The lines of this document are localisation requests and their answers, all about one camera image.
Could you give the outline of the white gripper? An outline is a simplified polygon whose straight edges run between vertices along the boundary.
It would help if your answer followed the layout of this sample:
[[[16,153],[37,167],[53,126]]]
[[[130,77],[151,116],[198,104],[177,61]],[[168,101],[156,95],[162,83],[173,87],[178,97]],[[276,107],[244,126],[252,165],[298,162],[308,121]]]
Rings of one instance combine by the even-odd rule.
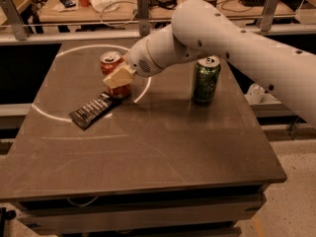
[[[139,40],[125,55],[129,65],[117,67],[107,75],[103,82],[111,88],[125,86],[134,80],[134,74],[149,78],[159,74],[163,69],[153,60],[149,51],[149,38]]]

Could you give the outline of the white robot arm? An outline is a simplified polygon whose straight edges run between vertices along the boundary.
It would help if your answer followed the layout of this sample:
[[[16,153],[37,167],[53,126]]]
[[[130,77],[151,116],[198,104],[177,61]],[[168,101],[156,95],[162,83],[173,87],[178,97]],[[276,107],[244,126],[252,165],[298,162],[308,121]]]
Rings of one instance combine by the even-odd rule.
[[[202,0],[187,0],[171,24],[139,40],[104,83],[116,88],[174,64],[219,56],[309,124],[316,125],[316,55],[247,32]]]

